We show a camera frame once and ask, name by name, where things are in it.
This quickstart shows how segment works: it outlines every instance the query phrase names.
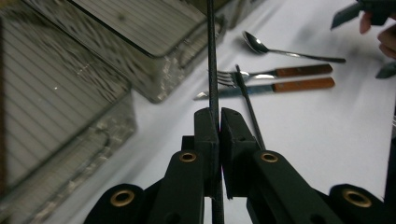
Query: white surface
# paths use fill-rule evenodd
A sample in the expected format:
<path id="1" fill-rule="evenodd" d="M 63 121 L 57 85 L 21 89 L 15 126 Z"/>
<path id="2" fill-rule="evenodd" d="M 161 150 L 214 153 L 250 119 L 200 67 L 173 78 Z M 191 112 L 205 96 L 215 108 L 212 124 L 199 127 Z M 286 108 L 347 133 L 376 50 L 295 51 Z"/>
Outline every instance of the white surface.
<path id="1" fill-rule="evenodd" d="M 315 189 L 328 193 L 349 183 L 383 197 L 388 166 L 396 77 L 375 79 L 389 62 L 377 48 L 374 27 L 359 34 L 359 20 L 330 30 L 332 16 L 354 1 L 267 0 L 231 30 L 218 47 L 218 69 L 260 71 L 321 62 L 287 56 L 253 54 L 242 40 L 247 30 L 273 49 L 345 57 L 333 63 L 330 90 L 300 91 L 251 97 L 268 149 L 281 153 Z M 183 135 L 193 135 L 193 113 L 208 101 L 192 98 L 207 87 L 207 62 L 160 105 L 134 94 L 138 131 L 87 183 L 48 219 L 48 223 L 82 223 L 109 188 L 131 183 L 146 188 L 162 178 L 171 156 L 180 150 Z M 241 112 L 250 123 L 242 97 L 219 101 Z M 210 223 L 210 203 L 205 223 Z M 225 199 L 226 223 L 251 223 L 245 200 Z"/>

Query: spoon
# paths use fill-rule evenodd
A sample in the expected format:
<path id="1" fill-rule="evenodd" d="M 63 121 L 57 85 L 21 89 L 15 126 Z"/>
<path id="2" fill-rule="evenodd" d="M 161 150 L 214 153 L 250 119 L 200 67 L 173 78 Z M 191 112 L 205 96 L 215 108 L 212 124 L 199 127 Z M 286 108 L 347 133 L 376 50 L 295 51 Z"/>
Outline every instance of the spoon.
<path id="1" fill-rule="evenodd" d="M 293 52 L 287 52 L 283 50 L 278 50 L 278 49 L 268 49 L 267 47 L 264 46 L 264 44 L 260 41 L 260 39 L 256 38 L 254 35 L 251 35 L 248 32 L 244 32 L 244 38 L 247 41 L 247 44 L 256 52 L 259 54 L 264 54 L 268 52 L 273 52 L 273 53 L 279 53 L 283 55 L 288 55 L 291 57 L 296 57 L 296 58 L 309 58 L 309 59 L 315 59 L 315 60 L 320 60 L 320 61 L 326 61 L 326 62 L 331 62 L 331 63 L 345 63 L 346 60 L 342 58 L 326 58 L 326 57 L 319 57 L 319 56 L 312 56 L 312 55 L 306 55 L 306 54 L 301 54 L 301 53 L 293 53 Z"/>

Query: human hand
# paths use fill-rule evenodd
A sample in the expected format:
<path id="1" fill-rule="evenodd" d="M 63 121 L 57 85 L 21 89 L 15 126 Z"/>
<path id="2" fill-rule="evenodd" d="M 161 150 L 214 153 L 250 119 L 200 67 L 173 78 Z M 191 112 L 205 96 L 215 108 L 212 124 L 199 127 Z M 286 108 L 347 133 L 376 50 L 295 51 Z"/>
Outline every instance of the human hand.
<path id="1" fill-rule="evenodd" d="M 361 34 L 365 34 L 370 30 L 372 17 L 373 13 L 364 12 L 363 16 L 361 17 Z M 396 14 L 392 14 L 390 17 L 396 20 Z M 396 59 L 396 24 L 382 31 L 378 35 L 378 40 L 380 42 L 379 49 L 386 56 Z"/>

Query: fork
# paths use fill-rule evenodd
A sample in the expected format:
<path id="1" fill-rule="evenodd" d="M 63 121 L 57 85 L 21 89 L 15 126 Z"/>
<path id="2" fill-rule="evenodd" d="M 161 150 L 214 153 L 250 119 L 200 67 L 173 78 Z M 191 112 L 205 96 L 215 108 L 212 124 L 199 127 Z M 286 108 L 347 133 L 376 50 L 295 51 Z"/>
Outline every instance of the fork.
<path id="1" fill-rule="evenodd" d="M 240 71 L 240 76 L 244 81 L 248 81 L 252 78 L 279 78 L 279 77 L 298 77 L 298 76 L 310 76 L 319 74 L 328 74 L 332 71 L 332 67 L 325 63 L 319 65 L 309 66 L 298 66 L 298 67 L 283 67 L 276 68 L 271 71 L 248 73 Z M 236 76 L 238 72 L 222 72 L 218 71 L 218 83 L 224 86 L 236 87 Z"/>

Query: thin black stick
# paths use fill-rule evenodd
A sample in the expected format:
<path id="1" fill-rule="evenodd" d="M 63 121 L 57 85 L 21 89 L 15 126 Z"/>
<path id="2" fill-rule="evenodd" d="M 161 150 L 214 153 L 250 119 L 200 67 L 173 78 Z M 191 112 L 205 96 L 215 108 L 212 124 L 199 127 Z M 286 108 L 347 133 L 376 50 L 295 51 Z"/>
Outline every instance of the thin black stick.
<path id="1" fill-rule="evenodd" d="M 208 45 L 208 71 L 209 71 L 209 109 L 212 113 L 213 122 L 219 133 L 219 94 L 216 62 L 216 33 L 215 33 L 215 10 L 213 0 L 207 0 L 207 45 Z M 212 198 L 212 223 L 224 223 L 224 206 L 222 195 L 222 176 L 219 161 L 215 161 L 213 180 L 214 195 Z"/>
<path id="2" fill-rule="evenodd" d="M 259 123 L 257 122 L 256 115 L 254 114 L 253 106 L 251 105 L 250 98 L 248 96 L 248 89 L 245 85 L 245 81 L 242 78 L 241 69 L 239 65 L 236 66 L 236 83 L 238 84 L 239 88 L 241 89 L 242 95 L 245 97 L 247 102 L 248 112 L 250 114 L 251 120 L 253 121 L 254 132 L 256 134 L 257 141 L 259 142 L 259 146 L 262 150 L 265 150 L 264 141 L 262 140 L 262 132 L 260 132 Z"/>

